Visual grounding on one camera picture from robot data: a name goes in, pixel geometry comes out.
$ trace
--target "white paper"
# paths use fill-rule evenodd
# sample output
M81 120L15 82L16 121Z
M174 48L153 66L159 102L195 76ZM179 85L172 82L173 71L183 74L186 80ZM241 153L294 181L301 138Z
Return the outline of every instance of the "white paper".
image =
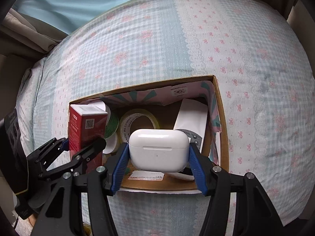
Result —
M221 140L220 140L220 132L215 134L215 145L217 147L218 152L218 165L221 166Z
M208 106L193 99L184 98L179 109L174 130L189 130L201 137L200 152L204 144Z
M201 191L199 190L160 191L160 190L139 190L139 189L131 189L131 188L123 188L123 187L121 187L119 190L125 191L125 192L148 193L148 194L201 194Z
M164 173L135 170L128 179L130 180L146 180L146 181L162 181Z

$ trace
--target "black cable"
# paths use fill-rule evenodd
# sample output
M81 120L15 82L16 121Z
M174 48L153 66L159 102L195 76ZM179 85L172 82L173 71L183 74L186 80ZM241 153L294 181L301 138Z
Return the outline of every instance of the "black cable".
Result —
M15 221L15 223L14 223L13 229L15 229L16 226L18 225L18 221L19 221L19 216L17 216L17 218L16 218L16 221Z

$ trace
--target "airpods case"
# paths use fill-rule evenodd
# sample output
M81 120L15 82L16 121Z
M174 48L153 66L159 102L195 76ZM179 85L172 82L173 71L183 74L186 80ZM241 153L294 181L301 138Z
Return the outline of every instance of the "airpods case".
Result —
M130 136L129 152L137 169L174 173L187 165L189 140L178 130L140 129Z

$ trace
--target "green tape roll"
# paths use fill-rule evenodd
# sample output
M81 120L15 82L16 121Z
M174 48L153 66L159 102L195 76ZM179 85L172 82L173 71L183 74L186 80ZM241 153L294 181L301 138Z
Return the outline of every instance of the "green tape roll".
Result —
M118 124L119 124L119 119L118 119L117 114L115 114L114 112L111 112L111 116L105 128L104 138L108 138L112 134L114 134L118 128Z

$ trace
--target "bed sheet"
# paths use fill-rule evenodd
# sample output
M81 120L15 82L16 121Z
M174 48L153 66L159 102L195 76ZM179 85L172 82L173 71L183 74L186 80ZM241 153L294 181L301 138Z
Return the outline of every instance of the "bed sheet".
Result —
M45 61L46 58L43 58L36 62L33 68L26 70L16 99L20 139L26 156L34 150L33 112Z
M92 20L45 61L34 148L67 136L71 100L209 74L216 75L222 95L230 173L255 173L287 224L302 212L315 182L315 80L288 23L256 1L141 0ZM68 160L64 154L52 166ZM207 198L185 195L183 209L171 198L130 192L110 198L119 235L198 235ZM88 222L86 195L83 204ZM176 215L165 212L177 208ZM227 235L234 215L231 195Z

